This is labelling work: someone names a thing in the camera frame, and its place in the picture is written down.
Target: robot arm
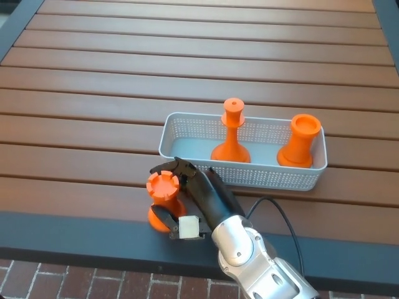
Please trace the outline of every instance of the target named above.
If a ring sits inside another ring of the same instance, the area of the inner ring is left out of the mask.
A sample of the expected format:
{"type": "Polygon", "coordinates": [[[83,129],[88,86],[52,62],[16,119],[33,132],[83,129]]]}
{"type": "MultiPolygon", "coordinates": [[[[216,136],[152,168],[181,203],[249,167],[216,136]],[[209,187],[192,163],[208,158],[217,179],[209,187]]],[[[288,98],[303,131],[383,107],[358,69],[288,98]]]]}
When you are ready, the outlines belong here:
{"type": "MultiPolygon", "coordinates": [[[[211,168],[200,171],[180,158],[151,169],[171,171],[181,189],[204,215],[212,240],[219,249],[221,270],[234,279],[247,299],[314,299],[319,294],[293,266],[277,257],[272,246],[252,228],[234,194],[211,168]]],[[[154,213],[178,238],[178,219],[160,206],[154,213]]]]}

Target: brick pavement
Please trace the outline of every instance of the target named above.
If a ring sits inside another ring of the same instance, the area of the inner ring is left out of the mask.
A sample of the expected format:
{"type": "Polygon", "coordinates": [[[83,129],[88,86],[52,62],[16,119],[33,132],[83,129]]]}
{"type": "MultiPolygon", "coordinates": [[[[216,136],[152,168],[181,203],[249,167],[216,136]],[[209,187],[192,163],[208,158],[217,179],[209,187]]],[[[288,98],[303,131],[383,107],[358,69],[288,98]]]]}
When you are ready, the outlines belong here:
{"type": "MultiPolygon", "coordinates": [[[[392,299],[320,292],[322,299],[392,299]]],[[[0,260],[6,299],[243,299],[234,283],[150,273],[0,260]]]]}

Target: wooden table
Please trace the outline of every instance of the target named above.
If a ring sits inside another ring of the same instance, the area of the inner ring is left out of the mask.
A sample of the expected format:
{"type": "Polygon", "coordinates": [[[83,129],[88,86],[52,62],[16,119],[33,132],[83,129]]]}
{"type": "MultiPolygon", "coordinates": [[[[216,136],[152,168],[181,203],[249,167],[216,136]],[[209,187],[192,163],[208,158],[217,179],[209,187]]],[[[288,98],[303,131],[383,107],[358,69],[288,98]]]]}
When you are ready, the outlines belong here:
{"type": "MultiPolygon", "coordinates": [[[[315,288],[399,295],[386,32],[371,0],[23,0],[0,33],[0,257],[226,278],[210,239],[150,228],[144,186],[167,115],[239,97],[246,116],[315,115],[329,159],[309,192],[234,187],[245,210],[279,199],[315,288]]],[[[271,205],[253,222],[298,265],[271,205]]]]}

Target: orange peg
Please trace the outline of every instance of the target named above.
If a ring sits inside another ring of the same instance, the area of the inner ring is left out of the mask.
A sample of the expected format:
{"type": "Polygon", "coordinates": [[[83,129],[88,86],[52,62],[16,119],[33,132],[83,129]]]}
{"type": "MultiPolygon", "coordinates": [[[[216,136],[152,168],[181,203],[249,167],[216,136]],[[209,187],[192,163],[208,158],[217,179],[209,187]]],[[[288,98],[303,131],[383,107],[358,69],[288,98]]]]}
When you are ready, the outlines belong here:
{"type": "Polygon", "coordinates": [[[279,150],[278,163],[281,166],[310,168],[313,164],[310,147],[321,128],[320,121],[312,115],[298,114],[294,116],[291,121],[290,140],[279,150]]]}
{"type": "MultiPolygon", "coordinates": [[[[147,181],[147,191],[154,200],[153,204],[167,208],[174,216],[181,217],[186,214],[186,209],[177,199],[179,193],[179,179],[170,171],[153,173],[147,181]]],[[[150,208],[148,221],[152,227],[160,232],[169,232],[170,229],[162,223],[150,208]]]]}
{"type": "Polygon", "coordinates": [[[212,151],[212,160],[233,161],[250,163],[251,155],[249,151],[238,143],[237,131],[245,122],[244,102],[239,98],[229,98],[224,101],[222,122],[227,127],[226,141],[215,147],[212,151]]]}

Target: white plastic basket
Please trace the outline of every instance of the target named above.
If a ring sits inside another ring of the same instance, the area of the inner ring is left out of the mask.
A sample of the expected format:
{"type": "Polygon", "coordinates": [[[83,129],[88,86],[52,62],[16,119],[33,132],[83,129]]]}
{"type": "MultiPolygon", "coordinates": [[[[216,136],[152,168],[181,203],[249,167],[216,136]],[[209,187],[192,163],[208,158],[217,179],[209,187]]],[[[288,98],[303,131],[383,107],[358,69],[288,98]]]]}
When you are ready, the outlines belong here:
{"type": "Polygon", "coordinates": [[[177,156],[201,170],[212,167],[228,185],[311,190],[327,167],[324,131],[314,138],[311,168],[280,166],[277,152],[291,136],[291,120],[245,117],[238,129],[238,141],[251,154],[251,163],[210,160],[212,150],[226,140],[227,128],[221,115],[172,113],[166,119],[159,153],[167,161],[177,156]]]}

